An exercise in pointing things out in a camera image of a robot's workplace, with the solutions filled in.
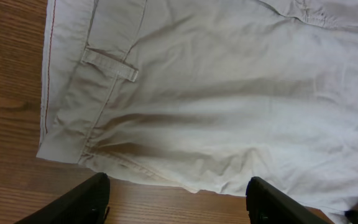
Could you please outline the beige khaki shorts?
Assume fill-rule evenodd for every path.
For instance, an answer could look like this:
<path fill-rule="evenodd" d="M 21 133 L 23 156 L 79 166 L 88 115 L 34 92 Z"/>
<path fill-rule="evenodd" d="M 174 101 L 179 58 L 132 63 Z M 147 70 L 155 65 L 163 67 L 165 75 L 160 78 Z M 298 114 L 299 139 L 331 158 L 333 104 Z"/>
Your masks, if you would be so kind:
<path fill-rule="evenodd" d="M 47 4 L 37 157 L 336 223 L 358 203 L 358 1 Z"/>

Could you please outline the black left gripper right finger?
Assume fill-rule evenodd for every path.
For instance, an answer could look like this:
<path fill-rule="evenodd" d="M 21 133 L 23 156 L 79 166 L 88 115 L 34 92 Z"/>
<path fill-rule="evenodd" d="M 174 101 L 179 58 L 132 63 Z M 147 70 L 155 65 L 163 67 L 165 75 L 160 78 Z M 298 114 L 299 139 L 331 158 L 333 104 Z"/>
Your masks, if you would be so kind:
<path fill-rule="evenodd" d="M 328 224 L 260 177 L 247 185 L 246 209 L 251 224 Z"/>

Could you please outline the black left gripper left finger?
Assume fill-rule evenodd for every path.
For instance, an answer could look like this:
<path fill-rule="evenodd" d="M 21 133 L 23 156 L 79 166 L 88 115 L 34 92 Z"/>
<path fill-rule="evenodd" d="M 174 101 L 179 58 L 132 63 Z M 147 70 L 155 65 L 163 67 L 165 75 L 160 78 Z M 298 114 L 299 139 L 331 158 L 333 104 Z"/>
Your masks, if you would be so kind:
<path fill-rule="evenodd" d="M 99 172 L 16 224 L 104 224 L 109 196 L 110 180 Z"/>

